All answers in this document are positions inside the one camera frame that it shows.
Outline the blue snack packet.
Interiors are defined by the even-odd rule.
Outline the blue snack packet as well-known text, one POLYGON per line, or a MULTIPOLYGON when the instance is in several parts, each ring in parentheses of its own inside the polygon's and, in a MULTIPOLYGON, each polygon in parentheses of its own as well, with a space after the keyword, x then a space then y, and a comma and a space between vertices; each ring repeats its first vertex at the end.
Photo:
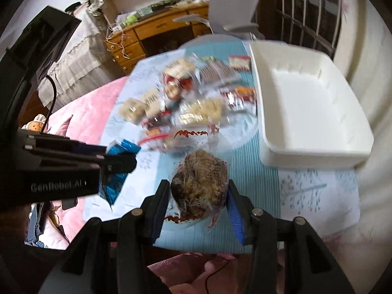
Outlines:
POLYGON ((141 147, 126 139, 112 141, 104 155, 99 195, 110 207, 119 197, 123 184, 136 168, 136 155, 141 147))

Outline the small rice cracker bag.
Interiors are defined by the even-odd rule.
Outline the small rice cracker bag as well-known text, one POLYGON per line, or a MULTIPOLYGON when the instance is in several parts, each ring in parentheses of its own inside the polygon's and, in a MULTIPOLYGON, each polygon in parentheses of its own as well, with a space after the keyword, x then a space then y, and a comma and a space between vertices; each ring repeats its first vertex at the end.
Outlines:
POLYGON ((118 115, 127 122, 139 123, 146 115, 147 105, 138 99, 127 99, 118 109, 118 115))

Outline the brown shredded snack bag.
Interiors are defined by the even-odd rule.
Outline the brown shredded snack bag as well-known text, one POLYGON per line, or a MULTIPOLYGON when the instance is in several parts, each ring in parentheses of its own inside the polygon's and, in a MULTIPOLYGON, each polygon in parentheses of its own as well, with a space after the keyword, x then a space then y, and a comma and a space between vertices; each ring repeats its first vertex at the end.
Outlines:
POLYGON ((188 154, 170 185, 179 209, 175 220, 197 220, 218 213, 225 204, 228 184, 226 161, 204 149, 188 154))

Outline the clear bag red print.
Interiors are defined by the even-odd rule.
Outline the clear bag red print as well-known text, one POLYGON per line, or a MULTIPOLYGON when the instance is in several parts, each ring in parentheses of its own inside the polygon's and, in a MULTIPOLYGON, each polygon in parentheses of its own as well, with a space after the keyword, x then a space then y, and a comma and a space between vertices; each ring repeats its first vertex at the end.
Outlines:
POLYGON ((175 125, 145 130, 137 142, 143 149, 161 153, 190 153, 204 149, 220 153, 231 149, 230 142, 215 124, 175 125))

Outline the yellow rice cracker bag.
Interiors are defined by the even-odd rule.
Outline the yellow rice cracker bag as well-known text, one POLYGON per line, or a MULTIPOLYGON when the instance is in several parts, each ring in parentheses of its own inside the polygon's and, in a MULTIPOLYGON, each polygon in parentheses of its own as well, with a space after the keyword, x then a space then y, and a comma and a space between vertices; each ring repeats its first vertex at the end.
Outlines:
POLYGON ((227 116, 227 102, 222 98, 204 98, 181 104, 173 120, 176 125, 221 123, 227 116))

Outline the Calleton bread bag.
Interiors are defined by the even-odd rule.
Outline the Calleton bread bag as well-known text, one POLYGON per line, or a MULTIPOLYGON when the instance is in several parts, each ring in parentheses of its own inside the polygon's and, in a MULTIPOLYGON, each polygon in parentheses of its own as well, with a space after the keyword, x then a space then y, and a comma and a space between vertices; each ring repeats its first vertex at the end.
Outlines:
POLYGON ((185 58, 178 59, 168 64, 164 69, 163 73, 175 78, 182 78, 188 75, 196 69, 195 65, 185 58))

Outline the stuffed toy doll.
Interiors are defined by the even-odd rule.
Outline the stuffed toy doll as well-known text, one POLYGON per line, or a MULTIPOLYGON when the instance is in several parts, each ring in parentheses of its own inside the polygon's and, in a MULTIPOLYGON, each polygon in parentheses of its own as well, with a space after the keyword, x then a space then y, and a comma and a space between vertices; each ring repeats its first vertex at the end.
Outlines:
POLYGON ((35 118, 32 121, 22 126, 22 129, 35 131, 35 132, 43 132, 46 131, 47 129, 47 125, 45 124, 46 121, 47 118, 43 114, 38 114, 35 116, 35 118))

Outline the pink quilted blanket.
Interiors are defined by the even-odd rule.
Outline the pink quilted blanket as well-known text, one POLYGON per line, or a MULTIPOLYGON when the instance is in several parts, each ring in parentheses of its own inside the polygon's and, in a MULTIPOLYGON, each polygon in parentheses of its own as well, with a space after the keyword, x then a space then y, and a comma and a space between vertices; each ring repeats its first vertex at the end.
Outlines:
MULTIPOLYGON (((49 118, 49 134, 62 135, 70 139, 98 145, 127 78, 121 77, 65 105, 49 118)), ((44 247, 64 250, 84 226, 85 198, 65 210, 60 201, 52 203, 54 213, 47 217, 45 231, 38 240, 44 247)))

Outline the beige label cracker packet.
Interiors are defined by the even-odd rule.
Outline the beige label cracker packet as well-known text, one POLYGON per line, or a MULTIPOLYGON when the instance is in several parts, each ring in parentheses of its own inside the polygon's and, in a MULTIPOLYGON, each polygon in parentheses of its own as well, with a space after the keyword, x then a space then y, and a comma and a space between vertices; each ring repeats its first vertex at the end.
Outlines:
POLYGON ((140 99, 146 104, 146 117, 153 118, 161 111, 161 94, 157 88, 144 92, 140 99))

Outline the white leaf-print tablecloth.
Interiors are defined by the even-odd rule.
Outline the white leaf-print tablecloth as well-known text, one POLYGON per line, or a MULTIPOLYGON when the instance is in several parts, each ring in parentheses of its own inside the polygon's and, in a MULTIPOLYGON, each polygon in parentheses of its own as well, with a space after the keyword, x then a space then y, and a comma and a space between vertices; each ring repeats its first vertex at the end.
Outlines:
MULTIPOLYGON (((232 146, 250 134, 251 127, 255 125, 258 126, 255 118, 238 113, 232 124, 221 128, 221 134, 232 146)), ((232 150, 231 148, 223 154, 228 170, 232 150)), ((183 158, 181 153, 169 154, 142 149, 137 155, 137 167, 126 179, 114 205, 110 207, 99 196, 89 196, 84 201, 84 220, 92 217, 112 220, 140 206, 145 197, 155 193, 161 180, 172 178, 183 158)), ((359 221, 359 192, 353 170, 277 170, 279 218, 291 220, 303 216, 322 237, 330 236, 359 221)), ((163 229, 175 230, 177 227, 190 226, 165 222, 163 229)))

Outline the beige lace-covered furniture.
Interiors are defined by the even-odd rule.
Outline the beige lace-covered furniture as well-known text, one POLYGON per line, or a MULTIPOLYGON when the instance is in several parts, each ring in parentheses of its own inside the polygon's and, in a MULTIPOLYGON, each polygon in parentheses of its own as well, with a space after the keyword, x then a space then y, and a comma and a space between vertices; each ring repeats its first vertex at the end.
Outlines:
POLYGON ((113 61, 104 43, 106 21, 93 16, 87 9, 76 17, 81 23, 47 73, 56 84, 57 97, 53 97, 48 79, 42 79, 38 86, 43 106, 54 111, 123 76, 121 67, 113 61))

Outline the white plastic storage bin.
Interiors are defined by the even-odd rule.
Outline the white plastic storage bin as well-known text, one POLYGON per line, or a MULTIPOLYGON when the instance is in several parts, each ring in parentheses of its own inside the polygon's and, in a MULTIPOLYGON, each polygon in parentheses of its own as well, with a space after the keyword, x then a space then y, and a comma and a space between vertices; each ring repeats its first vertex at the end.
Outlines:
POLYGON ((374 136, 347 80, 312 49, 250 43, 260 160, 282 169, 344 169, 366 161, 374 136))

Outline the small green snack packet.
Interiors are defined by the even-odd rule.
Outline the small green snack packet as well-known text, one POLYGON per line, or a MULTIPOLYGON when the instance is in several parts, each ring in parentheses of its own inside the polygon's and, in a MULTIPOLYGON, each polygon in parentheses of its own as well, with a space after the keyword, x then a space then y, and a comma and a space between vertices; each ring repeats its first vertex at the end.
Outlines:
POLYGON ((216 58, 214 56, 202 56, 201 60, 204 62, 211 62, 216 61, 216 58))

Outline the grey office chair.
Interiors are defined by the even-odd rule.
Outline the grey office chair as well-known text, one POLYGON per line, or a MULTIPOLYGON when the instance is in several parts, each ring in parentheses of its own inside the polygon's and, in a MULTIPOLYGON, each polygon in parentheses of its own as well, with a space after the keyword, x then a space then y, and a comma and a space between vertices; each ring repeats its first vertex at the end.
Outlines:
POLYGON ((213 34, 229 35, 241 39, 262 40, 264 35, 253 21, 259 0, 209 0, 208 18, 189 14, 175 18, 175 23, 198 22, 213 34))

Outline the white floral curtain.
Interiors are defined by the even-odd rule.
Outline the white floral curtain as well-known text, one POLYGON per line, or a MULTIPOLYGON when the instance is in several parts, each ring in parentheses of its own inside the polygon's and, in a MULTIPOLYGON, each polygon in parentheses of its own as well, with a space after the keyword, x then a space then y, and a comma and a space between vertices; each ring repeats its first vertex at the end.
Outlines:
POLYGON ((357 169, 360 219, 334 253, 357 293, 368 293, 391 260, 391 31, 370 0, 342 0, 334 62, 369 121, 374 144, 357 169))

